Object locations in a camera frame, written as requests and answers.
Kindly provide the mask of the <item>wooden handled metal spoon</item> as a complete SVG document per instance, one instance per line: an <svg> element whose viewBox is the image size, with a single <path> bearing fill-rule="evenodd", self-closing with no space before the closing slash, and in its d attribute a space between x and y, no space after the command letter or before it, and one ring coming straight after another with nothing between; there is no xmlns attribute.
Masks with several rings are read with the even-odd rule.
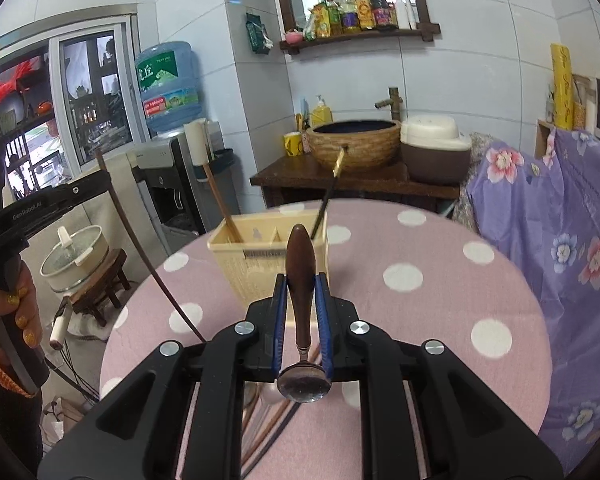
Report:
<svg viewBox="0 0 600 480"><path fill-rule="evenodd" d="M294 309L294 343L298 361L280 372L277 388L287 400L299 404L322 400L332 386L322 363L321 347L312 347L316 276L315 252L310 234L303 224L295 224L286 248L286 281Z"/></svg>

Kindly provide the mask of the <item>black gold-banded chopstick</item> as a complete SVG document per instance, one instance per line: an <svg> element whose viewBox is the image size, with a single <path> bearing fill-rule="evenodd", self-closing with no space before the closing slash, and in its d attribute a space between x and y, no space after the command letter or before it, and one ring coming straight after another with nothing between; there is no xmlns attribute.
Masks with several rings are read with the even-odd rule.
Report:
<svg viewBox="0 0 600 480"><path fill-rule="evenodd" d="M348 154L348 151L349 151L349 147L347 145L343 145L340 148L334 168L332 168L332 180L330 181L329 188L327 189L327 191L325 193L325 196L321 202L321 207L318 210L318 214L315 219L314 225L312 226L312 231L310 234L311 240L315 240L315 237L317 236L317 232L320 229L320 227L324 221L328 203L329 203L330 199L332 198L332 194L334 194L334 192L335 192L336 185L337 185L338 180L342 173L343 162Z"/></svg>

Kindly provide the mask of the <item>black chopstick on table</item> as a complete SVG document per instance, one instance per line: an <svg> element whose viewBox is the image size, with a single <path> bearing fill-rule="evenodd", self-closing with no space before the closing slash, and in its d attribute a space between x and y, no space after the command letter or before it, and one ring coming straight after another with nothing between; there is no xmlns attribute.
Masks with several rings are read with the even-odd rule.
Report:
<svg viewBox="0 0 600 480"><path fill-rule="evenodd" d="M268 433L264 443L257 448L256 457L245 466L244 471L242 472L242 479L248 479L250 474L256 469L256 467L260 464L260 461L268 455L268 452L272 450L273 445L279 439L279 437L284 433L290 422L294 419L294 416L300 410L299 403L291 404L290 408L287 408L283 414L280 415L280 421L277 425Z"/></svg>

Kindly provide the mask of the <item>white pot with lid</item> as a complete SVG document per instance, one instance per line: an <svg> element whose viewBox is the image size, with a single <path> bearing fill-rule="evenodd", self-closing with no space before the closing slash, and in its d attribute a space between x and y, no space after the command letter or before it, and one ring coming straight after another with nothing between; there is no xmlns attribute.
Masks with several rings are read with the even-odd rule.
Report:
<svg viewBox="0 0 600 480"><path fill-rule="evenodd" d="M59 242L41 264L40 274L56 294L71 294L105 261L109 244L101 226L87 226L72 234L60 226L57 235Z"/></svg>

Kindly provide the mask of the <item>pink polka dot tablecloth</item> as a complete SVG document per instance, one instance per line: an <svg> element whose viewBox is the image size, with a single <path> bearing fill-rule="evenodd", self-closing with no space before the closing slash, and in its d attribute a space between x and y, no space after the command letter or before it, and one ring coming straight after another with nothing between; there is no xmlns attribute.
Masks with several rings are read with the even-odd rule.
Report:
<svg viewBox="0 0 600 480"><path fill-rule="evenodd" d="M507 258L431 212L377 200L327 211L329 287L358 316L410 344L437 339L531 429L542 426L552 359L538 300ZM204 238L134 292L114 324L100 388L108 392L169 339L196 344L245 314Z"/></svg>

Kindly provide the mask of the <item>cream plastic utensil basket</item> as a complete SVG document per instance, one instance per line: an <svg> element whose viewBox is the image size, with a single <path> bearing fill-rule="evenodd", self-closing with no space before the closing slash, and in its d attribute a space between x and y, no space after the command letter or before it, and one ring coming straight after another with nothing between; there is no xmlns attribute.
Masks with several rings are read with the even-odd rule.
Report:
<svg viewBox="0 0 600 480"><path fill-rule="evenodd" d="M237 243L222 221L211 233L207 246L240 303L250 304L272 296L276 276L286 268L286 247L292 228L303 224L311 232L317 209L303 204L281 206L260 214L233 217L242 237Z"/></svg>

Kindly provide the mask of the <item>small wooden stool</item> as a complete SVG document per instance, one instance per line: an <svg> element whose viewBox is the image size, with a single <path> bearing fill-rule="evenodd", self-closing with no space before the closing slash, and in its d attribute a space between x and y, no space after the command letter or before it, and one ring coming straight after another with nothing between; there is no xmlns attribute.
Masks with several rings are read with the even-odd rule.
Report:
<svg viewBox="0 0 600 480"><path fill-rule="evenodd" d="M123 271L125 261L126 252L122 248L110 249L95 272L69 297L76 314L89 314L100 327L104 327L107 321L100 307L102 302L108 299L116 309L122 308L117 291L123 289L128 292L131 289Z"/></svg>

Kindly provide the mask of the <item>dark wooden cabinet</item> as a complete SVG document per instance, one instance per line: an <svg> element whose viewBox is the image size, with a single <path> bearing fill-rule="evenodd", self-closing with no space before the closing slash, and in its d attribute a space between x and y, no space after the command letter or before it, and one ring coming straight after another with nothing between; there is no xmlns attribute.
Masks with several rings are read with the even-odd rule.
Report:
<svg viewBox="0 0 600 480"><path fill-rule="evenodd" d="M332 182L332 172L313 156L282 157L250 178L261 189L266 206L318 200ZM343 172L335 197L385 200L434 211L445 200L458 200L458 185L434 185L413 181L400 158L362 172Z"/></svg>

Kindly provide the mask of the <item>woven brown basin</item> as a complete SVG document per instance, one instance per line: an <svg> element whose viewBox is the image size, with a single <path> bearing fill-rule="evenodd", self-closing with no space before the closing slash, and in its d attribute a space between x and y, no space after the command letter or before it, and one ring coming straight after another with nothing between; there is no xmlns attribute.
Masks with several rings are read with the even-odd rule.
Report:
<svg viewBox="0 0 600 480"><path fill-rule="evenodd" d="M334 168L341 149L346 148L342 170L360 172L396 158L400 130L395 120L355 119L309 128L306 134L311 155L322 167Z"/></svg>

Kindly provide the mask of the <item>grey water dispenser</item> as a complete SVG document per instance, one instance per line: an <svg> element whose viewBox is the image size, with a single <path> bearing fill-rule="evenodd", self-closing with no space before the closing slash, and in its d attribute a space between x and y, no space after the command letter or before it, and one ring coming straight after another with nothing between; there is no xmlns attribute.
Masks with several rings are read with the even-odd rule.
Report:
<svg viewBox="0 0 600 480"><path fill-rule="evenodd" d="M182 128L138 144L129 155L133 177L169 255L223 220L204 168L193 164Z"/></svg>

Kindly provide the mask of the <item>yellow mug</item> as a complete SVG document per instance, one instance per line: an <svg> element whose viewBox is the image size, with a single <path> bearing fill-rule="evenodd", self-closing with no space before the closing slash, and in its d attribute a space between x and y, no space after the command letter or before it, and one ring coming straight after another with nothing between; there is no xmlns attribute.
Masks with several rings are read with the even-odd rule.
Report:
<svg viewBox="0 0 600 480"><path fill-rule="evenodd" d="M285 154L289 157L301 156L304 153L302 133L294 131L283 135Z"/></svg>

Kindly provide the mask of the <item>white brown rice cooker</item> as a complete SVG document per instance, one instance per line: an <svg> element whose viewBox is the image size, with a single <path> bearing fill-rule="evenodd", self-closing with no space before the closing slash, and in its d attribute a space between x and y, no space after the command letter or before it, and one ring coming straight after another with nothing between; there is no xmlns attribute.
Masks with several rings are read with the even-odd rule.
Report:
<svg viewBox="0 0 600 480"><path fill-rule="evenodd" d="M443 115L414 115L402 122L401 154L411 180L461 184L469 171L471 138Z"/></svg>

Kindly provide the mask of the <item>yellow soap dispenser bottle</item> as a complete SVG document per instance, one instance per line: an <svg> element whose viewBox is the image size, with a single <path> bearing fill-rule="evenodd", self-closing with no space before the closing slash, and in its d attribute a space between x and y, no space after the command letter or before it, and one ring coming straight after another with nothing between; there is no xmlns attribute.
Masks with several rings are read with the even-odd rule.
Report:
<svg viewBox="0 0 600 480"><path fill-rule="evenodd" d="M317 103L313 110L310 111L310 125L316 128L332 122L332 110L326 105L322 96L317 96Z"/></svg>

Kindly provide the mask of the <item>rolled white paper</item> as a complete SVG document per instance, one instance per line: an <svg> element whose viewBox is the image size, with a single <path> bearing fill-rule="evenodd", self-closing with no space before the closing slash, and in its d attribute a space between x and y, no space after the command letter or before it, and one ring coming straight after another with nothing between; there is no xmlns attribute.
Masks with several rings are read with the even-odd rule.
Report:
<svg viewBox="0 0 600 480"><path fill-rule="evenodd" d="M185 139L194 166L204 166L209 162L207 128L204 119L196 119L184 125Z"/></svg>

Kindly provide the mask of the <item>bronze faucet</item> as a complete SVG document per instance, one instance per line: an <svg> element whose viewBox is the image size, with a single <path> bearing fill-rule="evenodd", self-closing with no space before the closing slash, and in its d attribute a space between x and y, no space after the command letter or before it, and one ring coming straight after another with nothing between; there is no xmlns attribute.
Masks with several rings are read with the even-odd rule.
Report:
<svg viewBox="0 0 600 480"><path fill-rule="evenodd" d="M387 99L375 103L376 110L389 107L391 119L395 122L402 122L402 104L403 99L400 96L398 87L390 87L388 89L389 96Z"/></svg>

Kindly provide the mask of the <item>blue water jug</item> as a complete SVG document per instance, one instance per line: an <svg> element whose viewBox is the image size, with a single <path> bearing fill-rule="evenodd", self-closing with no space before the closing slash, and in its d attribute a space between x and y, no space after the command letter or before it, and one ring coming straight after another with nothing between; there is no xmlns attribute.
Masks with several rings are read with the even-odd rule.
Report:
<svg viewBox="0 0 600 480"><path fill-rule="evenodd" d="M170 41L140 52L135 61L147 127L165 133L201 118L199 64L190 44Z"/></svg>

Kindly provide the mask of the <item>purple floral cloth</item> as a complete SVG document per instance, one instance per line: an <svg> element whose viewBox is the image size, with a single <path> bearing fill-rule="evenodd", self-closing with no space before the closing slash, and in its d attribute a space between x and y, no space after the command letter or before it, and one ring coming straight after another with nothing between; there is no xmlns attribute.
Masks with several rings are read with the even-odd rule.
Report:
<svg viewBox="0 0 600 480"><path fill-rule="evenodd" d="M553 129L541 157L493 142L464 199L539 301L553 361L540 436L574 471L600 440L600 140Z"/></svg>

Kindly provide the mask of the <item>green hanging bag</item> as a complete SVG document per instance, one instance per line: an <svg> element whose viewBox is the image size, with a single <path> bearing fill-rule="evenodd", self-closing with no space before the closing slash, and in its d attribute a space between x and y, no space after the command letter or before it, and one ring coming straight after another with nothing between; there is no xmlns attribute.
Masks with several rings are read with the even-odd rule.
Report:
<svg viewBox="0 0 600 480"><path fill-rule="evenodd" d="M274 44L268 36L268 31L265 24L262 23L260 15L247 12L245 26L251 51L254 54L268 55Z"/></svg>

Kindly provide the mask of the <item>pink small bowl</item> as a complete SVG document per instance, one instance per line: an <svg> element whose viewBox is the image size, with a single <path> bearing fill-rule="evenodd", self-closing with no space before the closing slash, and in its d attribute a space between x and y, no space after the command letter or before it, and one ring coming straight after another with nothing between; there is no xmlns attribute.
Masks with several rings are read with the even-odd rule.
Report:
<svg viewBox="0 0 600 480"><path fill-rule="evenodd" d="M300 30L288 30L285 34L285 41L288 46L295 46L296 44L301 44L304 40L303 32Z"/></svg>

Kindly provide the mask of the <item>yellow seasoning packet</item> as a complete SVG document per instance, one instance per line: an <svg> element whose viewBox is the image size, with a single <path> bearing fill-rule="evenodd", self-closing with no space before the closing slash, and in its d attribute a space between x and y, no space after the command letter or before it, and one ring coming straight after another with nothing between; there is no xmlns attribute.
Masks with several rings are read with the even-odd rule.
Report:
<svg viewBox="0 0 600 480"><path fill-rule="evenodd" d="M316 39L325 39L332 36L330 30L329 10L324 1L317 3L312 8L313 30Z"/></svg>

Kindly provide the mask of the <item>purple label oil bottle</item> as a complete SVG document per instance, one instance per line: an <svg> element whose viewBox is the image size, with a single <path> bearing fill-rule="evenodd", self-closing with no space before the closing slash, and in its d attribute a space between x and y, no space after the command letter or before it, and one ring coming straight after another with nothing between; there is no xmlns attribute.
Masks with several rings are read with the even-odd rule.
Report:
<svg viewBox="0 0 600 480"><path fill-rule="evenodd" d="M341 0L340 15L342 29L346 34L357 34L361 30L355 0Z"/></svg>

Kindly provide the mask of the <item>yellow label oil bottle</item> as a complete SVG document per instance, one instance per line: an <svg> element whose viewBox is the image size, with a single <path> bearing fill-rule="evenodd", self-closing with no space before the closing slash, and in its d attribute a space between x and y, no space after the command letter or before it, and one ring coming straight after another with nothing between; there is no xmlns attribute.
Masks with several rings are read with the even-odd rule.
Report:
<svg viewBox="0 0 600 480"><path fill-rule="evenodd" d="M362 30L372 30L375 28L372 5L370 0L355 0L356 14Z"/></svg>

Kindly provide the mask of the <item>dark soy sauce bottle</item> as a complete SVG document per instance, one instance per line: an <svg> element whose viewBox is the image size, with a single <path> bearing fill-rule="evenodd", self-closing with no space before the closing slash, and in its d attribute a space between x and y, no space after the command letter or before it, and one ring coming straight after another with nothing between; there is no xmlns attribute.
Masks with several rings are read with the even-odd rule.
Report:
<svg viewBox="0 0 600 480"><path fill-rule="evenodd" d="M398 19L392 0L370 0L370 7L377 29L397 29Z"/></svg>

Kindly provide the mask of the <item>yellow paper roll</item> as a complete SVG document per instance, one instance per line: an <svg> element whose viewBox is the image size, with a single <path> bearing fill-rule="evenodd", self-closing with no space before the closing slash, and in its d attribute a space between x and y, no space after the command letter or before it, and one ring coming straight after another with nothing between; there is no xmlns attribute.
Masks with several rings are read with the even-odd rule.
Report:
<svg viewBox="0 0 600 480"><path fill-rule="evenodd" d="M554 70L554 124L562 130L573 127L573 82L569 49L563 44L551 44Z"/></svg>

